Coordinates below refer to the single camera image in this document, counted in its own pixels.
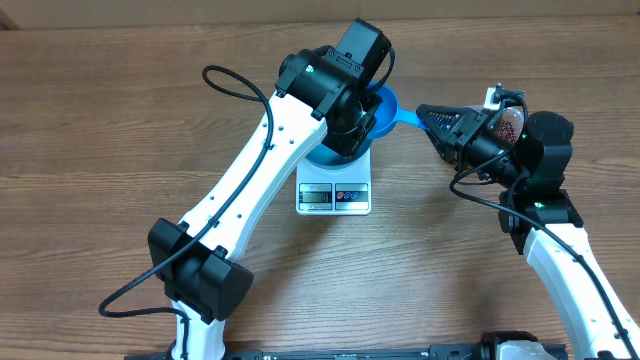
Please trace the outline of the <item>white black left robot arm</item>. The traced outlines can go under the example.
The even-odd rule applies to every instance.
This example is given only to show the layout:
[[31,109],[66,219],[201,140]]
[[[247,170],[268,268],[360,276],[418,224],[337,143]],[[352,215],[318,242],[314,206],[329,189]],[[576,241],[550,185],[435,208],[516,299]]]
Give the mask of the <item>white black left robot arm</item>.
[[338,45],[302,49],[282,62],[265,113],[214,188],[178,223],[158,219],[147,241],[171,300],[176,339],[169,359],[220,359],[226,319],[254,276],[239,265],[266,208],[315,148],[351,161],[370,146],[382,103],[373,76],[394,58],[390,40],[355,19]]

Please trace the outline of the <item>teal metal bowl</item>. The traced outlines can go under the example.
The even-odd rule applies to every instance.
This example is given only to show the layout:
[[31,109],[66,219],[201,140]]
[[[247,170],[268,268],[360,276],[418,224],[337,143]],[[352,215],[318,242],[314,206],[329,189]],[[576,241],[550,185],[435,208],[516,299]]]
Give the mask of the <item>teal metal bowl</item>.
[[357,152],[351,157],[343,157],[327,146],[320,144],[310,151],[305,159],[320,168],[344,168],[359,160],[371,147],[373,141],[366,139]]

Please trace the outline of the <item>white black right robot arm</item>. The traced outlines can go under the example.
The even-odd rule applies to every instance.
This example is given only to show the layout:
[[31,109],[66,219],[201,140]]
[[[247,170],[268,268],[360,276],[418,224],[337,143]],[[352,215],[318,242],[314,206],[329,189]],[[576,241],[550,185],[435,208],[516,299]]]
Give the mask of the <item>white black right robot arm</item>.
[[573,124],[529,113],[524,103],[416,110],[441,158],[457,173],[450,190],[498,212],[500,227],[543,282],[578,359],[636,359],[639,327],[606,279],[584,221],[562,185]]

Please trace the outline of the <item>blue plastic measuring scoop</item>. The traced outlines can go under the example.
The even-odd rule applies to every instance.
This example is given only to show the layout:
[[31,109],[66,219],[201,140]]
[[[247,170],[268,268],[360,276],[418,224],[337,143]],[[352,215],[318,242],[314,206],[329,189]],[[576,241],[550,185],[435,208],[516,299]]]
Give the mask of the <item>blue plastic measuring scoop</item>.
[[387,85],[381,87],[376,94],[382,99],[374,116],[376,119],[368,139],[379,139],[388,135],[398,122],[426,130],[426,125],[419,119],[415,111],[403,109],[399,105],[395,92]]

